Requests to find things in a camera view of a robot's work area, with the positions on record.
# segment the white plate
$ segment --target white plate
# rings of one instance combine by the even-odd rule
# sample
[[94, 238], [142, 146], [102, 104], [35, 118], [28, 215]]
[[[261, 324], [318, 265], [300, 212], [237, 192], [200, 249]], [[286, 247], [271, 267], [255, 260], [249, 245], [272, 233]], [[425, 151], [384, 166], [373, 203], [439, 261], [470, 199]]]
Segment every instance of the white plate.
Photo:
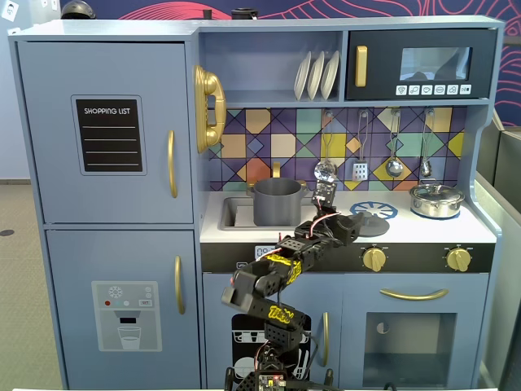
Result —
[[335, 84], [336, 72], [339, 68], [339, 59], [340, 53], [339, 51], [336, 51], [324, 69], [322, 83], [320, 83], [320, 92], [322, 92], [322, 97], [324, 99], [329, 98], [329, 94], [331, 93], [333, 85]]
[[308, 80], [308, 95], [309, 99], [315, 99], [317, 94], [318, 86], [320, 85], [320, 76], [322, 76], [322, 69], [324, 68], [324, 52], [321, 51], [318, 55], [317, 61], [311, 68]]
[[311, 63], [311, 52], [309, 51], [306, 58], [302, 60], [299, 66], [299, 70], [296, 73], [295, 91], [296, 100], [300, 100], [302, 93], [304, 92], [304, 86], [306, 85], [306, 79], [308, 78], [309, 64]]

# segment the gray pot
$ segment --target gray pot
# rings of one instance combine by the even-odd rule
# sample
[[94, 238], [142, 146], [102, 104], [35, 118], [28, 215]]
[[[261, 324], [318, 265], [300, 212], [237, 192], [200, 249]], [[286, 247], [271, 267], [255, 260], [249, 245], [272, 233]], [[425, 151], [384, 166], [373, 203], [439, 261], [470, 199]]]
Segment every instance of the gray pot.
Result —
[[445, 185], [417, 185], [410, 189], [410, 208], [425, 217], [450, 218], [459, 213], [465, 195]]
[[289, 178], [268, 178], [248, 188], [253, 197], [256, 226], [298, 226], [300, 202], [307, 192], [305, 182]]

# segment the black cabinet door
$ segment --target black cabinet door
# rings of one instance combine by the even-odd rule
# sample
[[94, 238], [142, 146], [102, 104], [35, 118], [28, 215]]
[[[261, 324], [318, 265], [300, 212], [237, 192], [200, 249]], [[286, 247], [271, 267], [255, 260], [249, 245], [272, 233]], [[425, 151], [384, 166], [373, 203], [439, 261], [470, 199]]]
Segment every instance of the black cabinet door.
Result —
[[[495, 29], [352, 32], [346, 99], [487, 98], [496, 42]], [[357, 48], [363, 46], [366, 83], [357, 86]]]

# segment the dispenser cup icon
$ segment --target dispenser cup icon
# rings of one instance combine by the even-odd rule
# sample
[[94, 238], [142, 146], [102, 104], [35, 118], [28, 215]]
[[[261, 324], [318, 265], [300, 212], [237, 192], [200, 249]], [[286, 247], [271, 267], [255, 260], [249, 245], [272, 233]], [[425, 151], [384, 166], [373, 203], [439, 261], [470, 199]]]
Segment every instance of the dispenser cup icon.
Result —
[[139, 342], [141, 341], [140, 327], [118, 327], [117, 332], [120, 334], [123, 350], [139, 350]]

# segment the spoon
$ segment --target spoon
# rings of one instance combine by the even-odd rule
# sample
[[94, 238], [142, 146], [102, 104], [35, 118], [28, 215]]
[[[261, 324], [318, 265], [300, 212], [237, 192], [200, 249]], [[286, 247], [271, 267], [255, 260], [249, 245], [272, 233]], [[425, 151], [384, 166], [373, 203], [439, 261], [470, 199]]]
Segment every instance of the spoon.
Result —
[[[385, 166], [385, 170], [387, 171], [387, 174], [391, 177], [398, 178], [401, 173], [404, 172], [404, 166], [403, 164], [396, 158], [396, 143], [398, 140], [398, 136], [400, 135], [400, 109], [399, 108], [393, 108], [391, 111], [392, 114], [392, 121], [391, 121], [391, 159], [387, 162], [387, 165]], [[396, 137], [392, 137], [392, 128], [394, 126], [394, 119], [397, 119], [397, 128], [396, 128]]]
[[[432, 126], [431, 126], [431, 132], [429, 133], [429, 137], [427, 138], [425, 136], [425, 128], [427, 127], [427, 117], [432, 117]], [[431, 162], [429, 161], [429, 156], [427, 154], [429, 153], [429, 143], [432, 139], [432, 133], [435, 123], [435, 117], [434, 117], [434, 109], [429, 108], [425, 111], [425, 122], [423, 122], [423, 132], [422, 132], [422, 139], [423, 139], [423, 153], [422, 153], [422, 164], [420, 165], [420, 174], [424, 178], [429, 178], [432, 175], [432, 166]]]
[[[332, 117], [333, 114], [331, 112], [325, 113], [328, 117]], [[326, 141], [326, 135], [329, 134], [329, 140]], [[331, 132], [331, 127], [326, 126], [322, 131], [322, 139], [326, 144], [326, 159], [324, 161], [319, 161], [315, 166], [314, 174], [315, 178], [321, 181], [334, 182], [337, 178], [339, 169], [336, 164], [332, 163], [329, 160], [329, 148], [331, 145], [331, 141], [333, 141], [333, 134]]]

